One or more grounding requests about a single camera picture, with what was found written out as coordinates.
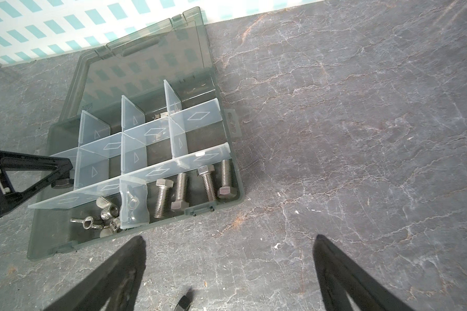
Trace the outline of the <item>dark hex bolt large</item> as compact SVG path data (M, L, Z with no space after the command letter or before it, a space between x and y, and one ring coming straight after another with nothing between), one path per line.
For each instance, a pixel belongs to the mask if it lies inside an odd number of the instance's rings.
M229 159L221 162L221 187L217 192L220 199L229 200L237 196L237 189L232 185L232 167Z

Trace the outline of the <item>silver wing nut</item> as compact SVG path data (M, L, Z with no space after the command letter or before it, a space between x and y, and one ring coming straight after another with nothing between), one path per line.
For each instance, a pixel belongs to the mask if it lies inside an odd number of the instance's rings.
M126 191L127 195L127 208L128 208L128 217L134 218L134 211L139 206L139 198L131 193L130 190Z
M103 225L96 224L95 220L94 220L94 218L92 216L88 216L88 217L86 217L84 219L71 218L70 222L75 223L75 224L82 224L83 228L85 230L88 230L88 229L104 229L105 228Z
M119 216L119 208L105 197L100 196L95 202L97 207L101 210L102 220L108 221Z

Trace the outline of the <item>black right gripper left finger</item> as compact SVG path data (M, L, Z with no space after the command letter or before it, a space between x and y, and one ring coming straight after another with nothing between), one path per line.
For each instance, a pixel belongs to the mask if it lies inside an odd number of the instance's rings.
M134 310L146 257L143 237L131 238L46 310Z

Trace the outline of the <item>silver hex bolt short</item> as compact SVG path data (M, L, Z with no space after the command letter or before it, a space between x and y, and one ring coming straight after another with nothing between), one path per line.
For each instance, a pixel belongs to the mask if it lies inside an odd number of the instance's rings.
M185 172L178 174L176 179L175 201L171 203L171 211L177 212L189 207L187 201L188 176Z

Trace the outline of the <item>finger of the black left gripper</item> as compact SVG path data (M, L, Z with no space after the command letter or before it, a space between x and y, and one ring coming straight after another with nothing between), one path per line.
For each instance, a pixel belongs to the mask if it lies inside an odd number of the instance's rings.
M0 218L50 188L54 181L72 178L73 169L72 161L62 156L0 150Z

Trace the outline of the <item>black flange bolt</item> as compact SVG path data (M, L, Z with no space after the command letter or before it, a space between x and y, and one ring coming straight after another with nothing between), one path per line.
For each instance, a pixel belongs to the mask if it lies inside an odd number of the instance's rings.
M61 178L56 181L54 181L51 184L51 187L53 189L68 189L72 188L74 186L74 179L72 178Z

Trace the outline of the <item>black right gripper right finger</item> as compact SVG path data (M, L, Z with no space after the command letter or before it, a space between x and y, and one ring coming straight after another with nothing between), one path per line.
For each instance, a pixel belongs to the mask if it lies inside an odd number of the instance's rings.
M411 310L324 235L313 244L313 260L326 310Z

